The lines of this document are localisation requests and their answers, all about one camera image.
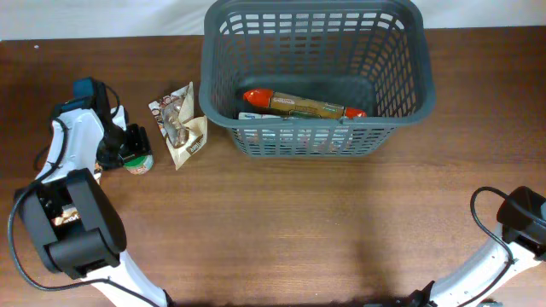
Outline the green lidded jar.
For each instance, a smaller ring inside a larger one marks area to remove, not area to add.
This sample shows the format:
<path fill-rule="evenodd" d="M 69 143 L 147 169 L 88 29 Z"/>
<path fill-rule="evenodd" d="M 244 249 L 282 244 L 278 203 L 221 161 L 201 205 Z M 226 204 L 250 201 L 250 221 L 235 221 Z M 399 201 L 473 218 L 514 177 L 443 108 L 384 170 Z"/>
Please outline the green lidded jar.
<path fill-rule="evenodd" d="M 135 158 L 127 163 L 124 163 L 124 168 L 133 175 L 143 175 L 150 171 L 154 165 L 152 154 L 143 155 Z"/>

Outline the beige mushroom snack pouch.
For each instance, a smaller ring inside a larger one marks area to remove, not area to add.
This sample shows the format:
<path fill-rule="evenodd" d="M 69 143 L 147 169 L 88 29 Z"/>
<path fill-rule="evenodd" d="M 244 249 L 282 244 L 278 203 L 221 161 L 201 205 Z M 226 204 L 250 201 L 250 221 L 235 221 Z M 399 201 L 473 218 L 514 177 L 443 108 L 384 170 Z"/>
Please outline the beige mushroom snack pouch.
<path fill-rule="evenodd" d="M 165 139 L 175 169 L 179 170 L 207 142 L 208 118 L 195 116 L 194 84 L 152 101 L 148 108 Z"/>

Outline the tissue pack multipack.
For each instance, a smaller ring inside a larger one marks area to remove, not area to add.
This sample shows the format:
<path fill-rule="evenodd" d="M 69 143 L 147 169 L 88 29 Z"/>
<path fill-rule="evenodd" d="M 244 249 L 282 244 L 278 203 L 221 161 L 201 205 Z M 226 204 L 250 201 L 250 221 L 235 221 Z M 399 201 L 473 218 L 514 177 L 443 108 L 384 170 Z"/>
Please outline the tissue pack multipack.
<path fill-rule="evenodd" d="M 233 129 L 235 145 L 250 156 L 329 156 L 361 153 L 363 133 L 327 119 L 285 117 L 287 125 L 274 126 L 277 115 L 240 113 L 239 120 L 267 126 Z"/>

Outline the red spaghetti packet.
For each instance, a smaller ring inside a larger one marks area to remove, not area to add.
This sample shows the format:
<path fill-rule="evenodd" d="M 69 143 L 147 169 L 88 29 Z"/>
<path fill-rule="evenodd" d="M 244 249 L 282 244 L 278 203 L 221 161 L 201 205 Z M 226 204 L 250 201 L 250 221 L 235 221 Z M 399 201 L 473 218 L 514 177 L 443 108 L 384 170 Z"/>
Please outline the red spaghetti packet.
<path fill-rule="evenodd" d="M 248 90 L 243 94 L 242 98 L 256 108 L 268 109 L 272 113 L 292 117 L 354 119 L 365 118 L 367 116 L 364 110 L 358 108 L 344 107 L 330 102 L 292 96 L 269 89 Z"/>

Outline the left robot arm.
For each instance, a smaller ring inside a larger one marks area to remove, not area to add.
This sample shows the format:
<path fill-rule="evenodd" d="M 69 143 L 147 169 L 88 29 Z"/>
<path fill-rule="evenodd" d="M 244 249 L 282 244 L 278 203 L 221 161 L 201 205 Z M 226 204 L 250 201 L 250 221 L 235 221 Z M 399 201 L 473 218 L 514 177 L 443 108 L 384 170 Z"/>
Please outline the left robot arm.
<path fill-rule="evenodd" d="M 112 93 L 102 81 L 82 78 L 73 84 L 73 98 L 55 105 L 44 167 L 14 196 L 9 253 L 22 278 L 40 291 L 93 286 L 116 306 L 172 306 L 166 290 L 132 260 L 121 217 L 96 179 L 118 168 L 145 172 L 154 162 L 145 129 L 129 123 L 121 105 L 110 106 Z M 72 283 L 45 286 L 28 275 L 15 249 L 17 217 L 44 267 Z"/>

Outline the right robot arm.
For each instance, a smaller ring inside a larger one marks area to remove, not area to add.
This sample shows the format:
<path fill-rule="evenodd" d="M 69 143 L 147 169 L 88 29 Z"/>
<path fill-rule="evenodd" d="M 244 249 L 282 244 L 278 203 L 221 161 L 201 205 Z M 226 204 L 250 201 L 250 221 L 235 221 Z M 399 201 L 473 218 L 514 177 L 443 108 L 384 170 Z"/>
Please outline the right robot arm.
<path fill-rule="evenodd" d="M 476 200 L 482 192 L 503 199 L 493 230 L 476 212 Z M 473 220 L 488 236 L 487 242 L 454 272 L 411 293 L 403 306 L 480 306 L 507 281 L 545 262 L 544 196 L 526 186 L 510 194 L 484 186 L 473 192 L 469 207 Z"/>

